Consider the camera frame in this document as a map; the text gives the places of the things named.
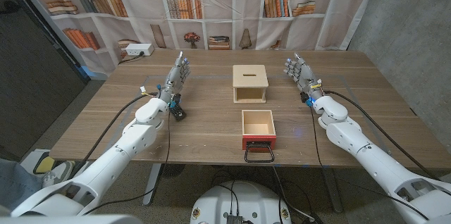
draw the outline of white robotic arm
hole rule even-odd
[[[404,220],[409,224],[426,223],[450,215],[451,185],[410,172],[371,142],[362,133],[359,124],[348,116],[347,109],[332,97],[324,95],[321,81],[315,78],[305,61],[295,55],[297,61],[288,59],[284,71],[304,93],[303,101],[321,115],[318,122],[326,129],[329,140],[353,155],[387,195],[425,215],[392,200]]]
[[[97,205],[130,160],[151,146],[168,115],[172,96],[178,94],[190,74],[183,53],[175,61],[158,96],[136,111],[135,119],[123,130],[121,138],[79,176],[45,187],[33,194],[11,213],[44,216],[82,216]]]

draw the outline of table surface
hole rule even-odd
[[[178,51],[156,50],[152,56],[119,65],[73,124],[55,144],[50,155],[56,159],[80,160],[96,142],[116,113],[140,94],[144,85],[153,92],[162,84]],[[187,117],[176,122],[171,116],[169,163],[249,165],[242,150],[241,110],[272,110],[276,127],[275,161],[281,166],[319,166],[310,109],[300,101],[299,90],[284,72],[292,51],[205,51],[188,50],[191,74],[181,92]],[[409,109],[402,97],[372,62],[355,51],[302,51],[300,55],[323,80],[323,88],[357,101],[393,139],[427,168],[448,169],[451,155],[424,123]],[[234,104],[233,65],[263,64],[269,87],[265,104]],[[395,148],[362,113],[340,97],[333,96],[349,111],[364,134],[408,168],[416,166]],[[147,102],[140,99],[125,110],[91,155],[98,158],[110,147]],[[359,167],[347,152],[332,144],[318,124],[316,134],[321,162],[325,166]],[[168,150],[168,126],[155,143],[134,160],[163,163]]]

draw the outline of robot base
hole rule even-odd
[[[224,182],[221,185],[231,188],[233,181]],[[279,196],[270,189],[249,181],[235,181],[233,192],[237,195],[239,214],[235,196],[232,200],[232,215],[234,223],[242,223],[250,220],[252,223],[280,223]],[[205,192],[194,204],[191,212],[190,223],[228,223],[230,220],[230,190],[215,186]],[[286,203],[280,202],[281,216],[284,224],[291,224],[290,213]]]

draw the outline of bookshelf backdrop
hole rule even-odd
[[[66,45],[77,47],[84,59],[81,62],[91,71],[106,75],[124,56],[122,47],[127,42],[151,42],[156,49],[191,49],[192,44],[184,39],[188,32],[200,36],[195,43],[197,49],[345,50],[368,3],[368,0],[38,1],[38,6],[45,8],[58,28],[67,34]],[[81,37],[68,33],[81,33]]]

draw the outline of white power strip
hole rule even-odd
[[[129,56],[138,56],[141,51],[145,56],[150,56],[155,49],[152,44],[129,44],[125,50]]]

